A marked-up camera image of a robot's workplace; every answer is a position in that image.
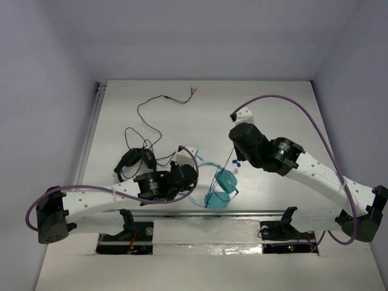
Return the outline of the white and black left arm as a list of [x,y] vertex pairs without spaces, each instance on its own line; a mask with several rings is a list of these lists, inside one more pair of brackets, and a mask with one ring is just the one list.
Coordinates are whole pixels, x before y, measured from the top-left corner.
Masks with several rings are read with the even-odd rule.
[[114,232],[121,239],[130,238],[135,225],[130,220],[129,202],[141,206],[164,205],[180,201],[177,196],[189,196],[199,178],[197,164],[171,163],[169,171],[148,172],[110,187],[56,186],[48,189],[33,203],[36,211],[36,231],[40,244],[52,244],[80,230],[80,219],[89,215],[118,210],[122,216],[114,225]]

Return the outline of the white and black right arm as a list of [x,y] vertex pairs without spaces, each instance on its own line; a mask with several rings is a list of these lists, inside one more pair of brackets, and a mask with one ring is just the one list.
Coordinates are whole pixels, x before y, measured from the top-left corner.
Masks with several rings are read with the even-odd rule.
[[301,145],[287,138],[268,140],[253,124],[243,122],[234,126],[229,139],[238,161],[248,161],[256,169],[299,182],[336,204],[333,209],[309,212],[288,207],[275,227],[286,238],[313,230],[342,230],[357,241],[373,241],[387,204],[387,188],[371,188],[340,178]]

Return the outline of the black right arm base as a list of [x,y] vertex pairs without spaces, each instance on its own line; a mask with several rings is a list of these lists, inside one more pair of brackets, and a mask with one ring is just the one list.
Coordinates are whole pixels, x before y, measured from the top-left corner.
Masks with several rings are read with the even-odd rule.
[[257,237],[263,254],[318,253],[315,233],[300,232],[291,226],[297,207],[288,207],[279,220],[261,221]]

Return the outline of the teal cat ear headphones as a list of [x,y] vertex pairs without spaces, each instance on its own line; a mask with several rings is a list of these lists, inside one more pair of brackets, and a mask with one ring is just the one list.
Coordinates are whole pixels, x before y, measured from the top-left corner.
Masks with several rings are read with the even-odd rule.
[[196,201],[192,196],[189,196],[189,201],[204,209],[226,209],[239,193],[236,176],[217,162],[206,161],[200,156],[197,156],[196,160],[199,167],[214,167],[216,172],[210,190],[204,195],[203,202]]

